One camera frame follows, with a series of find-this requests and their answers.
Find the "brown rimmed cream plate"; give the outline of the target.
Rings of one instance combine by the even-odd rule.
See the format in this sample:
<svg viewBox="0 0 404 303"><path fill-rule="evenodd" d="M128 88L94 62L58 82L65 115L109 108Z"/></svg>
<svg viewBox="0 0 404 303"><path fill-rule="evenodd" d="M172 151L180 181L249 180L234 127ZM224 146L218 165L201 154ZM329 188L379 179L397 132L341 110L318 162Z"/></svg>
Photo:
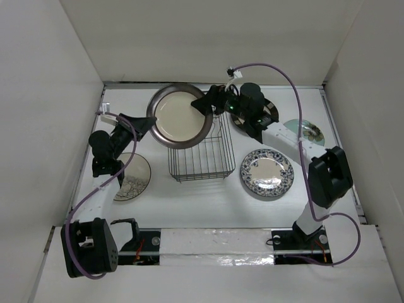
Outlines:
<svg viewBox="0 0 404 303"><path fill-rule="evenodd" d="M171 149L187 149L201 143L213 124L213 109L201 113L191 103L204 97L197 87L174 83L159 89L146 109L148 117L156 119L151 135L161 145Z"/></svg>

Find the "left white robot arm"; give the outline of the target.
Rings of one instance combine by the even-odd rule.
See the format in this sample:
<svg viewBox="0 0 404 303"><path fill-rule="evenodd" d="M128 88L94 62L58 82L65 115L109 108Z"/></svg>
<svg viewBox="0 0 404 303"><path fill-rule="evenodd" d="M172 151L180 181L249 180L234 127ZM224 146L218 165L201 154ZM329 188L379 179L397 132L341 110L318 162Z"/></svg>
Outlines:
<svg viewBox="0 0 404 303"><path fill-rule="evenodd" d="M155 117L115 116L111 133L94 131L92 149L93 189L68 214L61 229L67 273L98 280L116 271L119 251L142 250L145 242L134 218L111 220L107 216L122 188L129 165L119 159L129 144L137 144L155 125Z"/></svg>

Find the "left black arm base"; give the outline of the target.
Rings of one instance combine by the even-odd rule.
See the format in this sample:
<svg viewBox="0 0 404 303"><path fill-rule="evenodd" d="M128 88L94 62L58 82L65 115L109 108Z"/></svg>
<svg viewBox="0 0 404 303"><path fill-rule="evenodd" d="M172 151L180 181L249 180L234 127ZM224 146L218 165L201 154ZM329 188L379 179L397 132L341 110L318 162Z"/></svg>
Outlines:
<svg viewBox="0 0 404 303"><path fill-rule="evenodd" d="M161 229L140 229L137 242L125 244L119 251L118 265L159 265L161 231Z"/></svg>

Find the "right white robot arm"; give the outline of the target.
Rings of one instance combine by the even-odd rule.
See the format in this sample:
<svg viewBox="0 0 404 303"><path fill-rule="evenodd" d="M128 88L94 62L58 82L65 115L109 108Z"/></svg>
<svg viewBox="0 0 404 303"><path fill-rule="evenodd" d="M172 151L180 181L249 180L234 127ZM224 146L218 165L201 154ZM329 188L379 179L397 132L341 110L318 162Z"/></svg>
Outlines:
<svg viewBox="0 0 404 303"><path fill-rule="evenodd" d="M243 84L238 92L213 85L191 105L203 115L214 109L217 114L228 112L237 116L244 121L244 131L251 138L300 163L309 201L294 222L291 235L299 248L312 244L333 205L353 186L343 149L325 148L293 133L265 110L266 99L254 83Z"/></svg>

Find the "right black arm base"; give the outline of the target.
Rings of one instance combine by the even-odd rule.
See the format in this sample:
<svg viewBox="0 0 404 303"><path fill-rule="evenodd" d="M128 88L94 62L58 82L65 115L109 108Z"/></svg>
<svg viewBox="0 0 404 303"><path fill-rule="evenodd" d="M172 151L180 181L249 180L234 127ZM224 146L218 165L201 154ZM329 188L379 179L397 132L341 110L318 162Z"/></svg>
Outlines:
<svg viewBox="0 0 404 303"><path fill-rule="evenodd" d="M324 228L320 229L316 235L308 240L298 240L295 238L295 233L292 229L275 229L271 231L270 238L266 241L267 245L273 249L280 250L306 250L306 249L322 249L330 250L330 254L320 254L312 256L293 255L274 255L274 263L281 264L309 264L306 260L312 259L321 264L331 264L333 262L331 249L328 243L328 237Z"/></svg>

